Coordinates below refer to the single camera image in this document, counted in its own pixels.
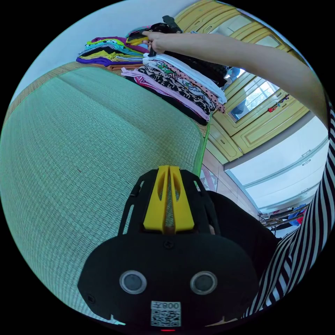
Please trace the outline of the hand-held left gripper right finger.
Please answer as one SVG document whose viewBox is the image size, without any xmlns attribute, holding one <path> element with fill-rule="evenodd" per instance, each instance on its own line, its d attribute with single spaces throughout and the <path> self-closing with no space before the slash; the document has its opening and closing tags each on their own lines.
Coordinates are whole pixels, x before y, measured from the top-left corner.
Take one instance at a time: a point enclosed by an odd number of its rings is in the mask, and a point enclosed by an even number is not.
<svg viewBox="0 0 335 335">
<path fill-rule="evenodd" d="M 179 167 L 169 166 L 174 232 L 182 233 L 194 229 L 194 220 Z"/>
</svg>

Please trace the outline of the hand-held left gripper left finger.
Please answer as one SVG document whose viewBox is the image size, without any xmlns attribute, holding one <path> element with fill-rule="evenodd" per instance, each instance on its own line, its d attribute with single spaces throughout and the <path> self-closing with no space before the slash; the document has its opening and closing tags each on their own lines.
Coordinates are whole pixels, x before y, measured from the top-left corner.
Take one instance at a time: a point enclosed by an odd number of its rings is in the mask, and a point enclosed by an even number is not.
<svg viewBox="0 0 335 335">
<path fill-rule="evenodd" d="M 144 218 L 147 231 L 164 232 L 169 191 L 169 166 L 159 166 Z"/>
</svg>

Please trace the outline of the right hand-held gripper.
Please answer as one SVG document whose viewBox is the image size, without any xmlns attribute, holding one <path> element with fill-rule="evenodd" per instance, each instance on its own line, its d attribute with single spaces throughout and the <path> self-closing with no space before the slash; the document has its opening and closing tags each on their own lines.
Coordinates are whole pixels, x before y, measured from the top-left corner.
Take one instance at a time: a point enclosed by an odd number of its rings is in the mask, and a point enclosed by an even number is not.
<svg viewBox="0 0 335 335">
<path fill-rule="evenodd" d="M 156 23 L 151 26 L 140 27 L 131 31 L 127 36 L 126 43 L 132 46 L 149 46 L 150 41 L 147 36 L 142 35 L 143 31 L 161 32 L 165 34 L 183 33 L 177 25 L 169 26 L 167 23 Z"/>
</svg>

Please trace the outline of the person's right hand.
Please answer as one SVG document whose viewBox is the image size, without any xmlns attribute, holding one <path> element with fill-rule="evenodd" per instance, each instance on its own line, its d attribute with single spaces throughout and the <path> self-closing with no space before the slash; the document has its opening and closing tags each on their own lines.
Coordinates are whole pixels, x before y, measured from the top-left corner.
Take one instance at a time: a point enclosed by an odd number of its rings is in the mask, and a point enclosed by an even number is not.
<svg viewBox="0 0 335 335">
<path fill-rule="evenodd" d="M 146 37 L 143 38 L 142 43 L 147 45 L 148 50 L 153 50 L 158 54 L 162 54 L 167 50 L 170 38 L 169 34 L 164 34 L 161 32 L 143 31 L 142 35 Z"/>
</svg>

